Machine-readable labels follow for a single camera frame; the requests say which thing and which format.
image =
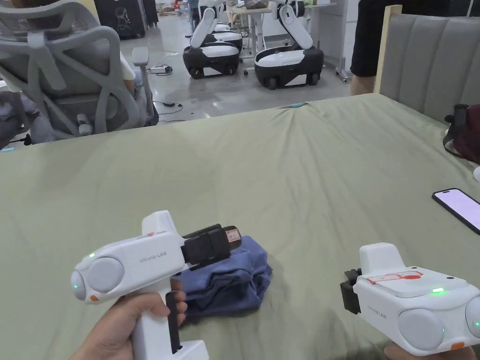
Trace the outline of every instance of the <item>power adapter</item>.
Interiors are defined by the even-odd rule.
[[[169,74],[172,71],[173,71],[172,67],[168,65],[160,65],[160,66],[154,66],[153,68],[150,68],[151,74]]]

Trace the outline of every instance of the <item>maroon bag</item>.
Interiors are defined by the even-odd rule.
[[[444,148],[454,156],[480,164],[480,104],[455,105],[454,114],[445,118],[450,123],[448,134],[444,138]],[[456,153],[447,149],[453,140]]]

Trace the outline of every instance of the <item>human hand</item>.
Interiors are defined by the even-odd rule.
[[[462,348],[429,356],[413,356],[397,344],[390,344],[384,350],[390,360],[477,360],[472,348]]]
[[[186,295],[182,283],[171,281],[172,291],[177,291],[179,325],[185,320]],[[133,360],[131,334],[143,312],[150,311],[159,317],[168,316],[170,310],[158,293],[120,298],[96,323],[84,343],[70,360]]]

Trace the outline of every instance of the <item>grey floor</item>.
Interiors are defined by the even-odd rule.
[[[262,87],[253,72],[244,76],[239,71],[234,76],[210,77],[194,80],[186,71],[181,54],[188,46],[185,34],[190,26],[186,17],[164,16],[159,28],[149,29],[143,39],[124,40],[120,46],[125,58],[131,64],[132,50],[136,46],[147,46],[150,50],[149,66],[159,62],[170,65],[173,73],[169,76],[150,75],[154,100],[181,103],[181,112],[161,115],[161,121],[193,120],[232,113],[261,110],[283,105],[348,96],[349,84],[343,84],[335,71],[324,68],[317,86],[302,86],[288,89],[269,90]],[[252,66],[246,60],[244,65]],[[166,108],[156,104],[159,113],[172,112],[178,108]]]

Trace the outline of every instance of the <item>grey upholstered headboard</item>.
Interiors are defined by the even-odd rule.
[[[480,18],[393,13],[377,80],[381,94],[440,121],[455,104],[480,104]]]

